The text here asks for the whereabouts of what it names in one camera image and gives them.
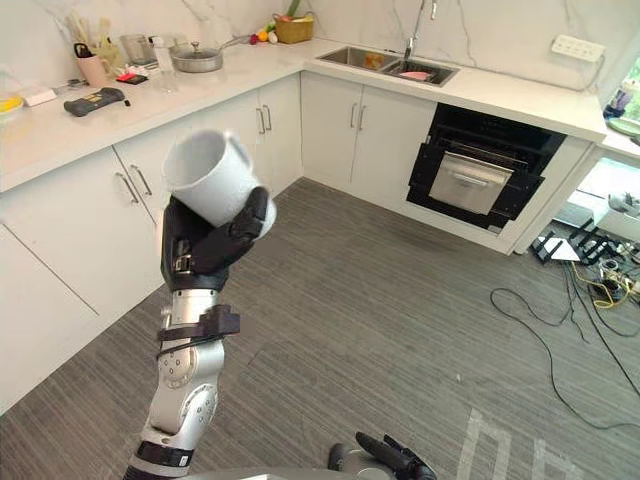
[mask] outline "basket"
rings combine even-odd
[[[308,22],[283,22],[276,19],[276,35],[278,36],[278,42],[282,43],[298,43],[311,40],[313,19]]]

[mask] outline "white cabinet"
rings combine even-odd
[[[349,191],[362,88],[358,83],[302,73],[302,163],[306,177]]]
[[[271,164],[260,154],[262,128],[259,123],[258,91],[252,90],[213,107],[198,112],[201,128],[232,131],[253,158],[253,171],[260,181],[271,188]]]
[[[199,128],[197,115],[189,115],[114,145],[154,221],[169,201],[162,162],[173,145]]]
[[[0,200],[6,225],[109,322],[162,284],[154,224],[129,187],[106,148]]]
[[[277,195],[302,176],[300,76],[265,85],[259,96],[260,126],[264,125],[259,160],[268,158],[269,186]]]
[[[305,176],[378,205],[399,208],[436,105],[303,73]]]
[[[390,209],[405,203],[436,103],[364,87],[351,193]]]
[[[96,314],[1,224],[0,265],[2,415],[100,329]]]
[[[164,159],[171,147],[201,129],[232,131],[253,157],[258,178],[277,195],[302,176],[299,76],[278,80],[117,143],[118,157],[154,219],[169,199],[162,178]]]

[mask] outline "robotic arm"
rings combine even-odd
[[[267,202],[267,191],[257,187],[231,222],[215,228],[171,197],[164,212],[161,269],[173,303],[163,312],[158,333],[158,389],[125,480],[188,474],[218,403],[222,339],[240,331],[240,316],[228,305],[218,305],[217,295],[229,266],[260,235]]]

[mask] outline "white marble wall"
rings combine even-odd
[[[640,53],[639,0],[438,0],[435,21],[420,28],[418,56],[580,88],[596,66],[556,55],[551,42],[567,34],[603,44],[601,90],[619,81]],[[377,48],[404,50],[420,0],[304,0],[318,17],[316,36]],[[613,82],[607,82],[611,76]]]
[[[4,0],[0,72],[9,68],[26,85],[60,85],[78,77],[71,47],[56,24],[72,9],[95,29],[100,17],[109,18],[116,42],[127,33],[180,32],[190,40],[222,43],[257,31],[287,5],[287,0]]]
[[[79,75],[55,17],[71,9],[125,33],[182,32],[223,42],[251,33],[289,0],[5,0],[0,1],[0,71],[8,65],[25,84],[57,85]],[[303,0],[317,15],[315,34],[341,42],[404,50],[420,0]],[[596,86],[606,100],[640,53],[640,0],[438,0],[425,14],[416,54],[572,88],[588,83],[595,65],[551,53],[569,34],[604,44]]]

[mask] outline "white tape marking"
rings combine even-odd
[[[465,438],[462,445],[456,480],[469,480],[471,478],[471,466],[473,465],[473,457],[476,454],[476,445],[478,444],[480,433],[484,433],[498,442],[496,463],[493,467],[493,480],[505,480],[507,478],[507,467],[509,466],[509,454],[511,453],[511,435],[504,430],[487,424],[482,419],[482,414],[475,408],[471,409],[471,414],[469,415],[467,438]]]
[[[544,440],[536,439],[533,444],[533,468],[531,480],[544,480],[545,466],[549,464],[565,473],[565,480],[582,480],[583,472],[568,458],[561,458],[547,452],[547,444]]]

